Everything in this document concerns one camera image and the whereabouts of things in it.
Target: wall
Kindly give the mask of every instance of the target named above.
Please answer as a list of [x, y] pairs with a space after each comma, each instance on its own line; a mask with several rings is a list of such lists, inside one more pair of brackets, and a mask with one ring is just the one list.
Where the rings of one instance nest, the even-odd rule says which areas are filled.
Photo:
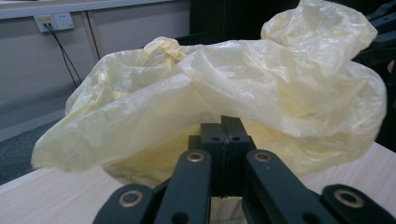
[[[187, 35], [189, 6], [182, 0], [100, 9], [88, 15], [103, 56], [139, 49], [159, 35]], [[96, 63], [85, 15], [72, 13], [75, 28], [57, 32], [81, 77]], [[0, 140], [61, 118], [74, 89], [56, 41], [38, 32], [33, 17], [0, 20]]]

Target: power outlet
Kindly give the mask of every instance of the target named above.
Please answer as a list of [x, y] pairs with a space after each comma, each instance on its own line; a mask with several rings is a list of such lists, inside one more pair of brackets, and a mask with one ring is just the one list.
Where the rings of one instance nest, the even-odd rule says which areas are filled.
[[44, 24], [50, 25], [52, 30], [58, 30], [55, 20], [52, 18], [51, 14], [35, 16], [35, 23], [41, 33], [49, 32], [49, 29], [44, 26]]
[[58, 30], [67, 30], [74, 28], [74, 23], [70, 13], [65, 12], [65, 13], [52, 14], [52, 17], [56, 22], [56, 26]]

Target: yellow plastic bag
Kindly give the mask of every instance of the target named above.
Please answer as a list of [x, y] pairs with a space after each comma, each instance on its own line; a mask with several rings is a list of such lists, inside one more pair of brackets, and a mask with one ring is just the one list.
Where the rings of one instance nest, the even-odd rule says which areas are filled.
[[156, 186], [199, 124], [244, 120], [258, 148], [298, 176], [357, 159], [386, 111], [385, 86], [350, 60], [376, 30], [359, 12], [303, 0], [264, 24], [262, 40], [180, 46], [159, 37], [104, 57], [36, 143], [34, 167], [103, 166], [118, 180]]

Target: table surface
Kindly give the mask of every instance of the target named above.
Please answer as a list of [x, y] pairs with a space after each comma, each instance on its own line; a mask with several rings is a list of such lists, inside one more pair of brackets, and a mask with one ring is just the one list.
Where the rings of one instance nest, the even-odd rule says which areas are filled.
[[[359, 160], [301, 178], [320, 193], [345, 184], [367, 194], [396, 217], [396, 154], [374, 143]], [[121, 184], [101, 168], [83, 174], [39, 169], [0, 186], [1, 223], [92, 223]]]

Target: white table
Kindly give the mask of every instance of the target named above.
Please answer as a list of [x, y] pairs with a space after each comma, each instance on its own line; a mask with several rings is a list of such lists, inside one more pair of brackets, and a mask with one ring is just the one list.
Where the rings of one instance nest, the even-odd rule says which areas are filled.
[[[357, 161], [306, 176], [313, 191], [342, 183], [367, 194], [396, 217], [396, 154], [374, 143]], [[84, 174], [40, 169], [0, 186], [0, 222], [92, 223], [121, 184], [96, 168]]]

